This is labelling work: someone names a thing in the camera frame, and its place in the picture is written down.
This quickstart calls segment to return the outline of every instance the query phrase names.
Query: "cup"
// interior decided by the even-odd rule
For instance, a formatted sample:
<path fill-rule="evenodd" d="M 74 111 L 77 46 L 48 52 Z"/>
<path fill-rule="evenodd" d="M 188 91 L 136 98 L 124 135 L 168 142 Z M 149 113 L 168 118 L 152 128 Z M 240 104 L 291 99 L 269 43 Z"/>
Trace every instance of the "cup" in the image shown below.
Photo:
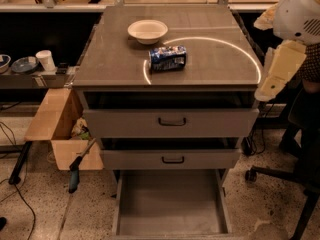
<path fill-rule="evenodd" d="M 56 66 L 54 65 L 51 51 L 43 50 L 43 51 L 37 52 L 36 57 L 40 61 L 44 70 L 46 71 L 55 70 Z"/>

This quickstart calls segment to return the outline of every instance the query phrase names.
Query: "open cardboard box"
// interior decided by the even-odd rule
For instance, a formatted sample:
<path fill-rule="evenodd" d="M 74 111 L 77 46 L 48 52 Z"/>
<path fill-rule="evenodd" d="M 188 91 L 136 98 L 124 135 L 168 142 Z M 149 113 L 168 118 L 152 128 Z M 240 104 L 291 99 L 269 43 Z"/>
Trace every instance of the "open cardboard box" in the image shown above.
<path fill-rule="evenodd" d="M 88 144 L 87 140 L 70 140 L 72 128 L 82 116 L 82 110 L 79 98 L 73 90 L 49 89 L 25 134 L 25 140 L 50 140 L 58 168 L 69 170 L 70 164 Z M 103 169 L 97 143 L 83 157 L 79 169 Z"/>

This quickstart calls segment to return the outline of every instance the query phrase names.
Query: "floor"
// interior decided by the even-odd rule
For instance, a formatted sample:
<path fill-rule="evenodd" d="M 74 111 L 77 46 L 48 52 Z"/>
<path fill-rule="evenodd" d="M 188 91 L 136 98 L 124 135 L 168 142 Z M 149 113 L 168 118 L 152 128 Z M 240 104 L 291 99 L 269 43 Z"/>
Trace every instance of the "floor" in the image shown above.
<path fill-rule="evenodd" d="M 1 129 L 16 144 L 23 144 L 36 106 L 18 105 L 0 112 Z M 244 240 L 282 240 L 292 236 L 306 200 L 300 185 L 259 175 L 247 183 L 244 174 L 251 165 L 291 170 L 295 158 L 279 150 L 283 130 L 258 129 L 253 156 L 241 155 L 225 184 L 225 197 L 235 236 Z M 3 131 L 0 144 L 10 145 Z M 0 154 L 0 217 L 7 224 L 0 231 L 1 240 L 109 239 L 116 193 L 110 171 L 81 171 L 78 190 L 68 193 L 69 172 L 59 171 L 51 153 L 50 142 L 34 142 L 16 186 L 8 178 L 18 153 Z M 320 203 L 304 233 L 303 240 L 320 239 Z"/>

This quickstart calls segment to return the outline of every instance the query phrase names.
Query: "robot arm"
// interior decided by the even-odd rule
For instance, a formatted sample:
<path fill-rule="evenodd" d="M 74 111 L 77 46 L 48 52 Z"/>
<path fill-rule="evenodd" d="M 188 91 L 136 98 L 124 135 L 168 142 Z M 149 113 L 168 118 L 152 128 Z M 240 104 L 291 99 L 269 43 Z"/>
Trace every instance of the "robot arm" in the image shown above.
<path fill-rule="evenodd" d="M 255 26 L 273 27 L 274 35 L 284 41 L 267 53 L 266 73 L 255 92 L 259 101 L 275 98 L 305 60 L 306 46 L 320 43 L 320 0 L 280 0 L 264 16 L 267 20 L 260 24 L 258 18 Z"/>

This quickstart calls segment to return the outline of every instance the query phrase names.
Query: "gray countertop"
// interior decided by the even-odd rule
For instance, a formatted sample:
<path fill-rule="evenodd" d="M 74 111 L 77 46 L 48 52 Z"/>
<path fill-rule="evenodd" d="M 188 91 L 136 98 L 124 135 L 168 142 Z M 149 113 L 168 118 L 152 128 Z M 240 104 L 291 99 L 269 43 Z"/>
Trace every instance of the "gray countertop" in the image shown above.
<path fill-rule="evenodd" d="M 164 22 L 168 33 L 154 45 L 130 37 L 130 24 Z M 152 72 L 149 50 L 184 45 L 183 70 Z M 261 64 L 230 10 L 220 5 L 107 7 L 76 74 L 74 87 L 246 86 L 256 88 Z"/>

